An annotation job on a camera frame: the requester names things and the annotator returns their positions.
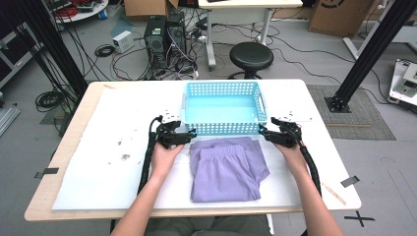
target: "light blue basket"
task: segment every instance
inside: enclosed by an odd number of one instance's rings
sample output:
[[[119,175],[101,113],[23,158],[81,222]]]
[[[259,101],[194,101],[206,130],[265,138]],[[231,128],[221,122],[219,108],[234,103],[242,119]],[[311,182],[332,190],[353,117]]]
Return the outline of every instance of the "light blue basket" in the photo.
[[[182,118],[200,135],[255,135],[267,123],[267,106],[256,82],[186,84]]]

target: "gray floor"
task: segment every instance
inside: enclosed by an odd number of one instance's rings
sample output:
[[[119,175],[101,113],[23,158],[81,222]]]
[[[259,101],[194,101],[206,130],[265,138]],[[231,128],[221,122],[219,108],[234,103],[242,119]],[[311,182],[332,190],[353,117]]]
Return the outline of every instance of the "gray floor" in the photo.
[[[112,43],[111,31],[120,28],[119,16],[105,21],[91,18],[74,24],[89,55],[101,44]],[[311,33],[307,31],[308,22],[279,21],[272,25],[279,29],[279,38],[301,50],[325,50],[348,60],[353,60],[341,38]],[[144,23],[134,22],[132,31],[143,34]],[[217,29],[215,40],[236,43],[247,40],[237,30]],[[65,41],[75,60],[80,63],[74,42],[68,32]],[[360,45],[361,39],[355,39]],[[283,42],[275,39],[270,48],[280,48],[287,60],[303,62],[312,73],[333,76],[343,81],[352,63],[334,56],[314,52],[297,52]],[[209,72],[205,51],[199,51],[199,80],[224,79],[237,69],[228,59],[230,46],[215,46],[217,67]],[[273,65],[260,72],[264,78],[298,78],[308,85],[337,85],[333,79],[309,75],[299,64],[289,64],[274,50]],[[392,43],[375,66],[381,80],[384,96],[391,83],[394,61],[406,58],[417,61],[417,55],[407,45]],[[144,51],[133,53],[118,64],[132,78],[138,77],[147,63]],[[98,59],[97,66],[110,77],[110,59]],[[87,80],[96,81],[90,73]],[[370,74],[362,86],[371,90],[379,100],[384,100],[378,91],[377,78]],[[109,220],[27,222],[25,210],[39,183],[33,176],[48,165],[50,156],[60,142],[58,132],[52,125],[40,125],[44,114],[36,111],[35,98],[42,92],[51,90],[49,81],[34,61],[30,61],[7,85],[1,88],[7,103],[18,103],[22,113],[0,138],[0,235],[108,235]],[[355,216],[356,212],[338,211],[336,220],[346,235],[416,235],[417,234],[417,117],[415,114],[395,105],[375,106],[394,133],[396,141],[353,141],[333,140],[351,176],[361,180],[355,187],[362,200],[359,212],[362,216],[373,217],[376,221],[364,221],[362,227],[358,220],[344,219]],[[273,216],[275,235],[300,235],[305,224],[300,213],[275,214]]]

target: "purple pants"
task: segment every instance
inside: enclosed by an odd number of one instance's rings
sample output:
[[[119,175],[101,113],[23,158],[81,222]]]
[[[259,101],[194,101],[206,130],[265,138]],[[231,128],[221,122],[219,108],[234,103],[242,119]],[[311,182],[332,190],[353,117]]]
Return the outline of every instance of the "purple pants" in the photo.
[[[260,183],[269,171],[259,141],[216,139],[191,145],[195,203],[258,200]]]

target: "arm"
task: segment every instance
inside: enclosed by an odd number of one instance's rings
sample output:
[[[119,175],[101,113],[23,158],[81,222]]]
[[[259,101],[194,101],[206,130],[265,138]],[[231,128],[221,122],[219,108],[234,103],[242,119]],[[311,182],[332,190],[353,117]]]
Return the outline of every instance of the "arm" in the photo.
[[[177,146],[174,149],[165,149],[161,144],[156,143],[151,161],[152,173],[149,180],[111,233],[112,236],[145,234],[148,219],[159,190],[174,164],[175,157],[183,147]]]
[[[309,235],[343,235],[310,178],[300,147],[298,145],[292,148],[275,146],[284,155],[297,183]]]

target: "black stool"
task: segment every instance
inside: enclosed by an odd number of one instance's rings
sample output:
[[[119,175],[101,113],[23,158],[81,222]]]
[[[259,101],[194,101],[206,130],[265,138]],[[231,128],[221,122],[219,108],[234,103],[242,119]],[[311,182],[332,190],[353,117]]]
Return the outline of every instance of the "black stool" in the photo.
[[[233,46],[230,50],[230,60],[243,72],[237,72],[230,75],[227,80],[234,80],[236,75],[245,75],[245,79],[261,79],[257,75],[270,66],[273,62],[273,53],[265,45],[257,42],[241,42]]]

